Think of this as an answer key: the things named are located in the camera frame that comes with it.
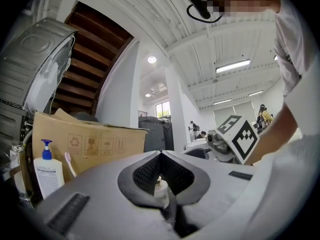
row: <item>cardboard box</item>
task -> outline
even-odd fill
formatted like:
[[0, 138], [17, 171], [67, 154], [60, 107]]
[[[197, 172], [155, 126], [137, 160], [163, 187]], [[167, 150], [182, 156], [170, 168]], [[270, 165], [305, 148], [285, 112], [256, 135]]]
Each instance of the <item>cardboard box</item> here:
[[64, 181], [73, 179], [65, 159], [71, 155], [71, 165], [77, 174], [85, 170], [144, 152], [146, 131], [109, 124], [80, 121], [58, 109], [54, 115], [36, 112], [33, 122], [33, 159], [41, 158], [42, 139], [51, 140], [52, 158], [62, 162]]

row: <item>pump bottle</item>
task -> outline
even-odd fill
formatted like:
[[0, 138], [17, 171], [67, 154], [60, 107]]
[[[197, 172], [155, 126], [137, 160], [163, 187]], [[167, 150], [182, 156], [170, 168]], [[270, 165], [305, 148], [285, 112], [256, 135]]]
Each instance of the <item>pump bottle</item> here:
[[39, 183], [43, 199], [46, 199], [51, 193], [65, 184], [62, 172], [62, 163], [52, 159], [52, 153], [49, 150], [51, 140], [42, 139], [45, 148], [42, 152], [42, 158], [36, 158], [33, 161], [36, 178]]

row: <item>fluorescent light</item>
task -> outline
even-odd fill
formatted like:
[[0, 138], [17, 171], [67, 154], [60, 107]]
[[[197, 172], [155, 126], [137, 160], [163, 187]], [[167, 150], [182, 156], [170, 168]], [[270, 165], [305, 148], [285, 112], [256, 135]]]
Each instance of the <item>fluorescent light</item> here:
[[236, 62], [236, 63], [232, 63], [232, 64], [229, 64], [229, 65], [220, 66], [220, 67], [217, 67], [215, 69], [215, 72], [216, 73], [221, 73], [223, 71], [232, 70], [232, 69], [235, 69], [235, 68], [239, 68], [239, 67], [242, 67], [242, 66], [249, 65], [250, 62], [251, 62], [250, 59], [246, 59], [246, 60], [242, 60], [242, 61], [239, 61], [239, 62]]
[[253, 95], [256, 95], [256, 94], [260, 94], [260, 93], [262, 93], [262, 92], [263, 92], [263, 90], [257, 91], [257, 92], [255, 92], [255, 93], [249, 94], [249, 96], [253, 96]]
[[150, 64], [156, 63], [156, 61], [157, 61], [157, 58], [156, 58], [155, 56], [150, 56], [150, 57], [148, 58], [148, 62], [149, 62]]
[[218, 104], [225, 103], [225, 102], [230, 102], [230, 101], [232, 101], [232, 98], [231, 98], [231, 99], [227, 99], [227, 100], [223, 100], [223, 101], [219, 101], [219, 102], [216, 102], [216, 103], [213, 103], [213, 105], [218, 105]]

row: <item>wooden staircase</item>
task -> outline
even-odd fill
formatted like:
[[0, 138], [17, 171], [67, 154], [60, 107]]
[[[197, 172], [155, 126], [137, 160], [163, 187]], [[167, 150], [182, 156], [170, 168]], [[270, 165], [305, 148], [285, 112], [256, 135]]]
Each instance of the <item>wooden staircase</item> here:
[[66, 24], [78, 30], [72, 49], [71, 66], [56, 90], [51, 113], [96, 114], [101, 88], [111, 68], [133, 37], [114, 21], [78, 3]]

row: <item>white bottle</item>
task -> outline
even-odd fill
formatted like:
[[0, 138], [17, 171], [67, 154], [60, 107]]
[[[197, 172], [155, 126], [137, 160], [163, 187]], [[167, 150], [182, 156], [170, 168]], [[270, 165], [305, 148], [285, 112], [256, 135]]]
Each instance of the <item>white bottle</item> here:
[[36, 158], [33, 164], [42, 197], [46, 199], [47, 196], [62, 187], [65, 180], [62, 173], [62, 163], [52, 159], [52, 154], [48, 148], [52, 141], [48, 139], [42, 139], [42, 141], [45, 143], [42, 158]]
[[170, 200], [168, 197], [168, 183], [162, 180], [160, 176], [156, 182], [153, 196], [163, 203], [164, 208], [169, 206]]

